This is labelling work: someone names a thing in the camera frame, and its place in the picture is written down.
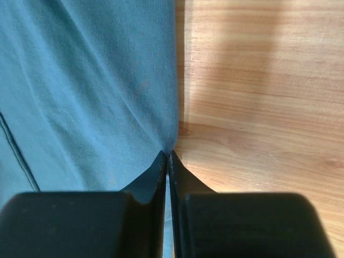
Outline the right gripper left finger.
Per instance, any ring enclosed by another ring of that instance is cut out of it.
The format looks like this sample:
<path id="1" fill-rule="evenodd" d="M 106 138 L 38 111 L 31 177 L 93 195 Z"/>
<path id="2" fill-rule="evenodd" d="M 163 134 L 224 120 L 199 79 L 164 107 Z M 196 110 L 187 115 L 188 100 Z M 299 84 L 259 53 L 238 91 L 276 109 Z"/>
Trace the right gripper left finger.
<path id="1" fill-rule="evenodd" d="M 167 157 L 120 191 L 26 192 L 1 211 L 1 257 L 161 257 Z"/>

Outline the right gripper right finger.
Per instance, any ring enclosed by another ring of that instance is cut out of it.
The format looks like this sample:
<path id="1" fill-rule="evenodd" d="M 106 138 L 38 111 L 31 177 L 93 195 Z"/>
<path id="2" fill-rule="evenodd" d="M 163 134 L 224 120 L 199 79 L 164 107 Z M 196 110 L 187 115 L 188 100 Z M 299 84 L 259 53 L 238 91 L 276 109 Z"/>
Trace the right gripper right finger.
<path id="1" fill-rule="evenodd" d="M 176 257 L 335 257 L 304 196 L 215 192 L 175 152 L 168 173 Z"/>

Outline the grey blue t shirt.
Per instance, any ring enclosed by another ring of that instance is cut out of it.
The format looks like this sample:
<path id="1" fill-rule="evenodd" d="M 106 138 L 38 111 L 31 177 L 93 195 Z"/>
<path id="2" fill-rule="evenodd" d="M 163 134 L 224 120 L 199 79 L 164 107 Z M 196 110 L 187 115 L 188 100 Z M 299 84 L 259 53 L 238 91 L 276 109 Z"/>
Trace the grey blue t shirt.
<path id="1" fill-rule="evenodd" d="M 1 1 L 1 211 L 26 192 L 120 191 L 177 131 L 174 1 Z"/>

